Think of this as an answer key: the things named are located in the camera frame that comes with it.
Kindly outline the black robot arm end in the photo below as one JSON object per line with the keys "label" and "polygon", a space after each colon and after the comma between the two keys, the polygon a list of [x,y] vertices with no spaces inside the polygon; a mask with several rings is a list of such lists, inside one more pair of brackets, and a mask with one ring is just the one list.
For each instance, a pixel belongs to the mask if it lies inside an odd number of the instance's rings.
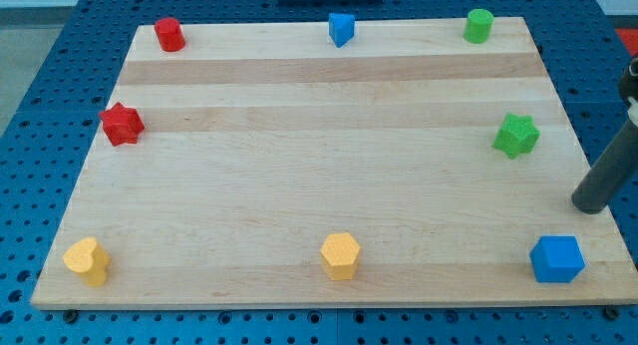
{"label": "black robot arm end", "polygon": [[624,68],[618,82],[618,93],[627,108],[637,102],[637,56],[634,55]]}

